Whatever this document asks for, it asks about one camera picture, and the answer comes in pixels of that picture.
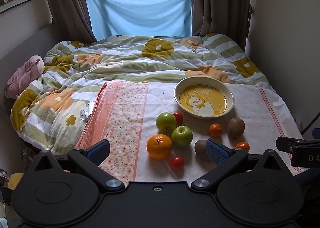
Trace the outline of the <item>small mandarin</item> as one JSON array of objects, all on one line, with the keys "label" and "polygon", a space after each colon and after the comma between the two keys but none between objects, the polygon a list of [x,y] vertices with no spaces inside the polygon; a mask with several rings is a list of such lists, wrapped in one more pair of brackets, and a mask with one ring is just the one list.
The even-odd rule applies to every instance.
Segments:
[{"label": "small mandarin", "polygon": [[220,137],[222,135],[223,129],[220,124],[213,123],[209,127],[209,134],[211,137]]},{"label": "small mandarin", "polygon": [[236,148],[241,148],[241,149],[243,149],[243,150],[245,150],[247,152],[249,152],[249,150],[250,150],[250,145],[247,142],[239,142],[235,147]]}]

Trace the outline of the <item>brown kiwi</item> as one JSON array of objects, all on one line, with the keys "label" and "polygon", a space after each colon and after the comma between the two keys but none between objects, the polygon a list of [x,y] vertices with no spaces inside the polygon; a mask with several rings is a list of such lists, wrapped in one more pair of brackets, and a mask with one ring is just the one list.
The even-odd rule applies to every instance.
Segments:
[{"label": "brown kiwi", "polygon": [[232,118],[227,124],[227,134],[232,139],[240,138],[245,131],[245,123],[240,118]]},{"label": "brown kiwi", "polygon": [[207,143],[207,140],[198,140],[194,144],[194,149],[197,157],[205,161],[210,161],[206,153],[206,143]]}]

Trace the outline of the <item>red tomato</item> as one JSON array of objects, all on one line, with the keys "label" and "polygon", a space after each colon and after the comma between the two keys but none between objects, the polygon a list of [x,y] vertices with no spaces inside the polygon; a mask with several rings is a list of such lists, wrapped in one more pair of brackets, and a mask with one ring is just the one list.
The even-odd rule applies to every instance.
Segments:
[{"label": "red tomato", "polygon": [[178,171],[184,167],[184,159],[182,157],[173,157],[170,161],[170,167],[172,170]]},{"label": "red tomato", "polygon": [[176,124],[178,126],[183,124],[183,115],[180,112],[173,113],[173,116],[176,118]]}]

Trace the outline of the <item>green apple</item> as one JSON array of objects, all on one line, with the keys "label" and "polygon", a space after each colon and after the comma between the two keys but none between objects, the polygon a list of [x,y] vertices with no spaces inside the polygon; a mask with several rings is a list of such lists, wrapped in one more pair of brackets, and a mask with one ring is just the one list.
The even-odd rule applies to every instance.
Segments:
[{"label": "green apple", "polygon": [[176,117],[170,112],[163,112],[156,118],[156,127],[160,132],[171,132],[176,124]]},{"label": "green apple", "polygon": [[189,127],[180,125],[172,132],[171,140],[176,147],[185,148],[192,142],[193,133]]}]

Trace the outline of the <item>large orange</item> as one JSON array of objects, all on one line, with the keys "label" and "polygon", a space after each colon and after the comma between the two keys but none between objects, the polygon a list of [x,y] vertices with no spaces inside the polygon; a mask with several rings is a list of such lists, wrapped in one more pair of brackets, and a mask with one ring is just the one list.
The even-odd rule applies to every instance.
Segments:
[{"label": "large orange", "polygon": [[171,155],[172,141],[164,134],[155,134],[151,136],[146,143],[146,150],[152,158],[163,160]]}]

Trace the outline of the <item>green striped floral quilt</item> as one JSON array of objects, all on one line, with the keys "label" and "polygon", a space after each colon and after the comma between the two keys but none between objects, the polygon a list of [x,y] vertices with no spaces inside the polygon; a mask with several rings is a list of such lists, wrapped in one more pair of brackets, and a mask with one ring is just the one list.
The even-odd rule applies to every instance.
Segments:
[{"label": "green striped floral quilt", "polygon": [[24,141],[64,154],[85,127],[80,112],[111,80],[177,83],[207,75],[223,83],[270,88],[267,77],[231,38],[204,36],[107,37],[93,44],[61,41],[44,56],[44,72],[17,97],[10,120]]}]

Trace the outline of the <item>cream oval duck dish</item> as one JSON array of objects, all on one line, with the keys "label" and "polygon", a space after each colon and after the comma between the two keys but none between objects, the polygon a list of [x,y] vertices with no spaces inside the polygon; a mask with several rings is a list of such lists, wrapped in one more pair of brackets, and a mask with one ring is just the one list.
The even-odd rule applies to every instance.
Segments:
[{"label": "cream oval duck dish", "polygon": [[234,96],[226,84],[206,77],[187,77],[174,88],[174,99],[180,108],[199,119],[214,119],[232,111]]}]

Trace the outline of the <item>pink plush pillow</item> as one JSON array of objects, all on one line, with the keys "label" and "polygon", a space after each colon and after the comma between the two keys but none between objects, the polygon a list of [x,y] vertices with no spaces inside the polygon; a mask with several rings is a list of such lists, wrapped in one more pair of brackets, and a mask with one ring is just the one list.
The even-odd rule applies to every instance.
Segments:
[{"label": "pink plush pillow", "polygon": [[16,99],[32,81],[43,74],[43,71],[43,59],[39,55],[32,56],[8,79],[5,97]]}]

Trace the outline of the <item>grey headboard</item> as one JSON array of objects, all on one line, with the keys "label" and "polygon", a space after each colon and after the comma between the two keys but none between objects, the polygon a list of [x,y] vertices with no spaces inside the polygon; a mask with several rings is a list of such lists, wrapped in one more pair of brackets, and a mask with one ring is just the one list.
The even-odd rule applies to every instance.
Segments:
[{"label": "grey headboard", "polygon": [[33,55],[39,55],[42,58],[57,43],[63,41],[64,38],[55,24],[46,26],[33,36],[27,38],[17,47],[11,50],[3,58],[1,58],[1,108],[9,113],[14,100],[5,97],[5,89],[7,80],[14,72],[21,67]]}]

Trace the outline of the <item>brown left curtain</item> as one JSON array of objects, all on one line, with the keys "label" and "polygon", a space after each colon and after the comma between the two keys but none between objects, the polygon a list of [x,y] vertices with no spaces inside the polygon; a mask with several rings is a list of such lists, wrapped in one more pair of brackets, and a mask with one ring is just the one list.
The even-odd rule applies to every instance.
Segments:
[{"label": "brown left curtain", "polygon": [[47,0],[61,34],[66,40],[94,43],[95,38],[89,18],[86,0]]}]

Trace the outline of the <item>brown curtain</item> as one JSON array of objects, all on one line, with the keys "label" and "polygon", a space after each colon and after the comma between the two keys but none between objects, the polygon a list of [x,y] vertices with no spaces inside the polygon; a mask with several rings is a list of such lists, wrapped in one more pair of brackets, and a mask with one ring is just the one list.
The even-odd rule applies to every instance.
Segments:
[{"label": "brown curtain", "polygon": [[47,0],[61,34],[66,40],[94,43],[95,38],[89,18],[86,0]]},{"label": "brown curtain", "polygon": [[192,34],[220,33],[245,49],[250,0],[191,0]]}]

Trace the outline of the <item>light blue window cloth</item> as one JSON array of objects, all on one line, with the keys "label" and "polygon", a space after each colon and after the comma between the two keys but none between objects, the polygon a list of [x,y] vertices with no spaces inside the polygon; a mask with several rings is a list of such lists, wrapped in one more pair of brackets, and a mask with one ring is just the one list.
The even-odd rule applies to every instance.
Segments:
[{"label": "light blue window cloth", "polygon": [[97,40],[113,35],[191,36],[191,0],[86,0]]}]

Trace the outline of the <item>brown right curtain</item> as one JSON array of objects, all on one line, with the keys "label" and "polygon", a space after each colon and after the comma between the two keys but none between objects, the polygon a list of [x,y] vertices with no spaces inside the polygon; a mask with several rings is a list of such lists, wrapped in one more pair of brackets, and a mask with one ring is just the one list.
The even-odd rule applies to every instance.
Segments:
[{"label": "brown right curtain", "polygon": [[245,49],[250,0],[191,0],[192,34],[220,33]]}]

